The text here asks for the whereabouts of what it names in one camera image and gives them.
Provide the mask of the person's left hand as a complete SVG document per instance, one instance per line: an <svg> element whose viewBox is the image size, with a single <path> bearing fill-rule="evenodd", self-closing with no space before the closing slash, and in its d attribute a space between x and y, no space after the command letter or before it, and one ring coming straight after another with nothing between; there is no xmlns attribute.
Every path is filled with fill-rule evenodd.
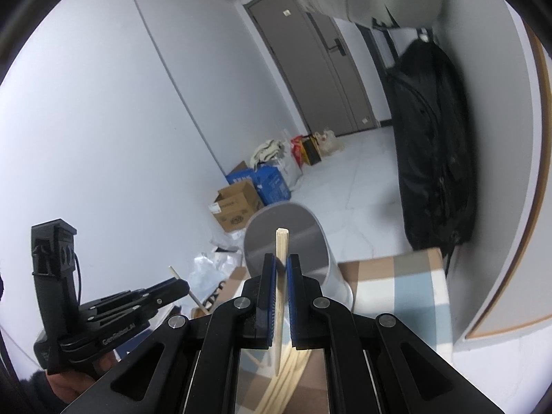
<svg viewBox="0 0 552 414"><path fill-rule="evenodd" d="M100 374L103 375L117 363L116 354L109 352L96 363L96 366L100 370ZM96 380L91 376L76 371L67 371L54 375L47 373L46 380L53 394L67 405L74 402L96 383Z"/></svg>

